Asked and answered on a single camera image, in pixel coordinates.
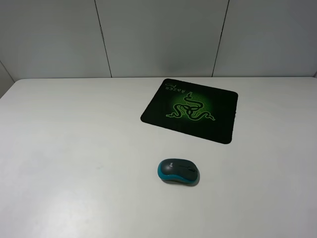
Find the black teal wireless mouse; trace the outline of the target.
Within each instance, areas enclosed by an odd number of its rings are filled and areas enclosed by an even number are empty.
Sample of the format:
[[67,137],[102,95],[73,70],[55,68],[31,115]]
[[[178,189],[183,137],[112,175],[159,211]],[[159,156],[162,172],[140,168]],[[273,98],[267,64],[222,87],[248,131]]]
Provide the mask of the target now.
[[185,159],[162,160],[157,169],[158,177],[164,182],[196,185],[200,180],[198,167]]

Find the black green mouse pad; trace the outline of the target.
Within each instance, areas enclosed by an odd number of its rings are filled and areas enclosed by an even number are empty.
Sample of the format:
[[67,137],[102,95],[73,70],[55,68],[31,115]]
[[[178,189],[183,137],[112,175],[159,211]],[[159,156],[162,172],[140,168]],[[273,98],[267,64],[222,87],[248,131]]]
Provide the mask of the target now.
[[198,138],[229,144],[238,94],[176,79],[165,79],[141,121]]

